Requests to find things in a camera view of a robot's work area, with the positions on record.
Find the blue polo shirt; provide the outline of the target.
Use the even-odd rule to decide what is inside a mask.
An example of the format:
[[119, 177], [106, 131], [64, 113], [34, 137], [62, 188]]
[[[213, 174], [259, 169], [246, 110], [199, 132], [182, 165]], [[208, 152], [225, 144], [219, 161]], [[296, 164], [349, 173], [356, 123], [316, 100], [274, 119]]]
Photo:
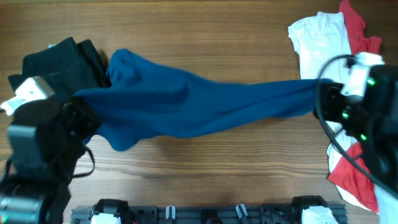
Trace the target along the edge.
[[80, 90], [102, 120], [97, 134], [116, 151], [156, 136], [193, 138], [264, 118], [314, 110], [317, 81], [222, 83], [117, 50], [107, 69], [109, 88]]

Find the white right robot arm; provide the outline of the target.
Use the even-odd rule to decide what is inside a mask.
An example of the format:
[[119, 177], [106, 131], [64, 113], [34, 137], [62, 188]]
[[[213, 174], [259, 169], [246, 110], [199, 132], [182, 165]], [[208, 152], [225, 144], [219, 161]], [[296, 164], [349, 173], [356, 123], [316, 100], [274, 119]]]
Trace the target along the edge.
[[348, 161], [374, 183], [380, 223], [397, 223], [397, 67], [371, 67], [362, 97], [344, 96], [342, 87], [318, 79], [315, 114], [321, 126], [337, 121], [357, 139], [366, 167]]

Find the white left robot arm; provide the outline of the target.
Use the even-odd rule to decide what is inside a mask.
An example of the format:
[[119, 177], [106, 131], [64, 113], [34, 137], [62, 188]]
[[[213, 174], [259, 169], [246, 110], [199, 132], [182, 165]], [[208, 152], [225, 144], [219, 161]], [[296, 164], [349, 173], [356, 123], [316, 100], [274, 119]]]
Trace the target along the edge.
[[83, 141], [101, 119], [78, 97], [26, 103], [7, 128], [13, 150], [1, 178], [1, 223], [62, 223], [77, 161], [90, 153]]

